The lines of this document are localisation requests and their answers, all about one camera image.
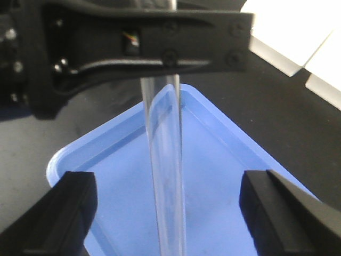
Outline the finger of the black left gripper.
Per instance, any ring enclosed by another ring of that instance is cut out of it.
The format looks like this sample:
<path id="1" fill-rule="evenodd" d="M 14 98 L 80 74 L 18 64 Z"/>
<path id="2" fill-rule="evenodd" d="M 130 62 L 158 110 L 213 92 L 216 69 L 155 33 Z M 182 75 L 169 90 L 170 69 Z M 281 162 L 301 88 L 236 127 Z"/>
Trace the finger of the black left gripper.
<path id="1" fill-rule="evenodd" d="M 76 77 L 243 71 L 251 13 L 124 12 L 83 20 L 72 38 Z"/>

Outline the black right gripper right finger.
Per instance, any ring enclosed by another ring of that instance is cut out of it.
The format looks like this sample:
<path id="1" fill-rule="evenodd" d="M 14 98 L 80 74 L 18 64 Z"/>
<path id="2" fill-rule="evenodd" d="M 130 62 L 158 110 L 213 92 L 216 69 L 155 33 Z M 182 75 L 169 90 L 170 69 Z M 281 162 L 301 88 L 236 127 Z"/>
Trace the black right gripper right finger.
<path id="1" fill-rule="evenodd" d="M 340 255 L 340 212 L 274 170 L 244 172 L 239 206 L 258 255 Z"/>

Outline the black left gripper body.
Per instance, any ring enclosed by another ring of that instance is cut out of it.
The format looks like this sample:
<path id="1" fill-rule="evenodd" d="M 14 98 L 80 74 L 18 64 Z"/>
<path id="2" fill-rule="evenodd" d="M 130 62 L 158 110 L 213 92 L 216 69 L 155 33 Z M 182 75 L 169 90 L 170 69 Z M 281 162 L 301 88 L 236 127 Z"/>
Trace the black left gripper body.
<path id="1" fill-rule="evenodd" d="M 56 47 L 47 34 L 58 34 L 58 21 L 77 15 L 116 18 L 118 3 L 100 1 L 1 1 L 1 106 L 22 105 L 38 119 L 54 119 L 75 95 L 115 77 L 107 68 L 87 72 L 63 68 L 64 55 L 50 60 Z"/>

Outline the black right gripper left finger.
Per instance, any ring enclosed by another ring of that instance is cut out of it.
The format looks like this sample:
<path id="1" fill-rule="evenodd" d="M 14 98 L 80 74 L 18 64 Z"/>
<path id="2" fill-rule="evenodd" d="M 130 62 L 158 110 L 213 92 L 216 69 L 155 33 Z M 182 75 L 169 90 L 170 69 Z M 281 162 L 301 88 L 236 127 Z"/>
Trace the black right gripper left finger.
<path id="1" fill-rule="evenodd" d="M 66 172 L 1 233 L 1 255 L 81 255 L 96 214 L 92 172 Z"/>

